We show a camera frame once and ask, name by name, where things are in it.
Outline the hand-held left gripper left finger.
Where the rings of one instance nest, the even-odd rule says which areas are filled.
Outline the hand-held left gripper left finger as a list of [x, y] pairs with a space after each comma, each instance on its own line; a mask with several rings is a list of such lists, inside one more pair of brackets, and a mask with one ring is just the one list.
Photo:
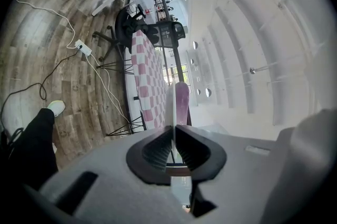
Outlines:
[[128, 149], [126, 163], [144, 183], [169, 186], [171, 177], [166, 173], [166, 164], [172, 151], [173, 129], [166, 126], [145, 134], [146, 137]]

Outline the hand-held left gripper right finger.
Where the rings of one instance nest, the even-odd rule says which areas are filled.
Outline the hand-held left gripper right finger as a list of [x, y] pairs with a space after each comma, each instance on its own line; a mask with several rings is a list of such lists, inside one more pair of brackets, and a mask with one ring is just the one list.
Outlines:
[[193, 182], [214, 179], [224, 167], [227, 154], [212, 134], [189, 125], [175, 127], [176, 148], [191, 172]]

